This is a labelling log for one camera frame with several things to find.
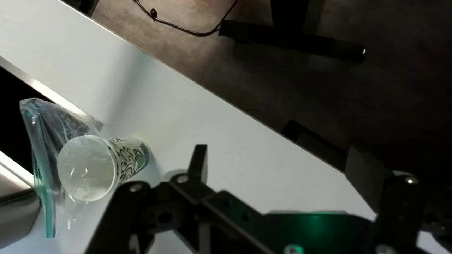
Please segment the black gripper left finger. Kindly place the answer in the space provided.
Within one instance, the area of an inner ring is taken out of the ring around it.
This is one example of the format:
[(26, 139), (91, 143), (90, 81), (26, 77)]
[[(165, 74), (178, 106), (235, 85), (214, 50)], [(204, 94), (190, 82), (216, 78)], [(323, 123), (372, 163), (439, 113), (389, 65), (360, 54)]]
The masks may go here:
[(187, 167), (187, 176), (193, 181), (204, 183), (207, 180), (207, 146), (196, 144)]

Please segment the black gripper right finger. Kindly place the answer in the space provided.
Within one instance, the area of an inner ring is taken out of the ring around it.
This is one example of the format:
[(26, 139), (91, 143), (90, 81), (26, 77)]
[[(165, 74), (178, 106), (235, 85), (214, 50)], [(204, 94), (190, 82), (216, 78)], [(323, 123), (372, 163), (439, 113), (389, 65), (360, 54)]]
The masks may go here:
[(423, 205), (422, 188), (415, 177), (388, 178), (374, 225), (374, 254), (415, 252)]

